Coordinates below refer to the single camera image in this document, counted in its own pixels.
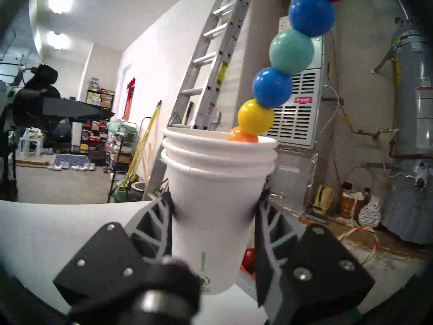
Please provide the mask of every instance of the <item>yellow broom handle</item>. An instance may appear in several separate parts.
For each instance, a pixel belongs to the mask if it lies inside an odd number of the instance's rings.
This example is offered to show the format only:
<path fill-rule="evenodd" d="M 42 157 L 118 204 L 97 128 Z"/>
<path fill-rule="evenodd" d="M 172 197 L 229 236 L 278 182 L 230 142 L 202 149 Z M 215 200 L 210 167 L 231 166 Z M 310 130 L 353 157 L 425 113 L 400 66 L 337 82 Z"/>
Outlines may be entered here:
<path fill-rule="evenodd" d="M 135 160 L 136 160 L 137 157 L 138 157 L 138 152 L 140 151 L 140 148 L 141 148 L 143 142 L 147 141 L 147 137 L 149 136 L 150 128 L 152 127 L 153 121 L 155 120 L 155 117 L 156 117 L 156 114 L 158 113 L 159 108 L 161 107 L 161 103 L 162 103 L 162 101 L 159 101 L 158 104 L 156 105 L 155 111 L 153 112 L 153 115 L 152 115 L 152 117 L 151 117 L 151 119 L 150 119 L 150 121 L 149 121 L 149 125 L 147 126 L 147 129 L 146 129 L 145 134 L 143 135 L 143 137 L 142 137 L 141 140 L 140 140 L 140 143 L 139 143 L 139 145 L 138 145 L 138 149 L 136 150 L 136 152 L 135 152 L 135 154 L 134 154 L 134 158 L 132 159 L 132 163 L 131 163 L 131 165 L 129 166 L 129 170 L 128 170 L 126 176 L 125 176 L 125 179 L 128 179 L 129 174 L 130 174 L 131 171 L 132 171 L 132 168 L 133 168 L 133 166 L 134 166 L 134 164 L 135 164 Z"/>

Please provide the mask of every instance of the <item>bryant logo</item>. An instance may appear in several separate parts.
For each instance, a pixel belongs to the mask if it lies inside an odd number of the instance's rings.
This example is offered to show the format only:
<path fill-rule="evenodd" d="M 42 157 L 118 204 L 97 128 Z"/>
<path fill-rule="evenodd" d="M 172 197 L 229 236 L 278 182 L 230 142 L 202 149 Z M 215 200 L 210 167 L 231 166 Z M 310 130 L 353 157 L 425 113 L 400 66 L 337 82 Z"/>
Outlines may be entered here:
<path fill-rule="evenodd" d="M 313 102 L 312 97 L 296 97 L 295 103 L 296 104 L 310 104 Z"/>

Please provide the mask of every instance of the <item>stack of balls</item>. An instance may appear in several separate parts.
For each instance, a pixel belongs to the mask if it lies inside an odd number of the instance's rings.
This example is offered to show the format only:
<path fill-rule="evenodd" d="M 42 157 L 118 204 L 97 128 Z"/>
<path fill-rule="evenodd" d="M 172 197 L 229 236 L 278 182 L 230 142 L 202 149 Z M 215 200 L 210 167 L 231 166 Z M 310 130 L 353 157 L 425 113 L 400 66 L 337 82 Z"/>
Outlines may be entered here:
<path fill-rule="evenodd" d="M 334 24 L 332 2 L 340 0 L 293 0 L 289 7 L 292 29 L 280 32 L 269 48 L 271 67 L 264 68 L 252 82 L 251 99 L 239 109 L 239 126 L 229 141 L 258 142 L 274 122 L 274 108 L 283 105 L 292 94 L 291 75 L 305 70 L 313 60 L 312 37 L 327 33 Z"/>

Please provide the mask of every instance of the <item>blue ball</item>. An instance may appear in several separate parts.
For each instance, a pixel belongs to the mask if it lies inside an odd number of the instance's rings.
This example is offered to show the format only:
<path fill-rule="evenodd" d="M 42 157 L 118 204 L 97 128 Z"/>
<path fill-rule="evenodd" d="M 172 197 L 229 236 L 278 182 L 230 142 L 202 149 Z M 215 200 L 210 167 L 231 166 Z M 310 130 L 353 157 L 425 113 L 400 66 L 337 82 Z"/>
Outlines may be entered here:
<path fill-rule="evenodd" d="M 263 68 L 252 81 L 252 95 L 263 108 L 276 108 L 292 95 L 293 83 L 290 75 L 273 67 Z"/>
<path fill-rule="evenodd" d="M 308 37 L 317 37 L 332 28 L 335 10 L 330 0 L 293 0 L 289 18 L 293 29 Z"/>

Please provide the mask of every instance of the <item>yellow ball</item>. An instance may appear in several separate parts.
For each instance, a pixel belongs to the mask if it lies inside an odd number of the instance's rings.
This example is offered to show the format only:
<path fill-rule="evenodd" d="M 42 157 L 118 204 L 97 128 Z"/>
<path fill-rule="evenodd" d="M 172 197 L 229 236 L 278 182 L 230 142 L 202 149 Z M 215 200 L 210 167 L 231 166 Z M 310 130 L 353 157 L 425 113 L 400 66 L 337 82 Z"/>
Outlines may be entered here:
<path fill-rule="evenodd" d="M 263 108 L 255 99 L 244 103 L 238 112 L 239 126 L 243 131 L 251 135 L 260 135 L 272 126 L 274 122 L 274 110 Z"/>

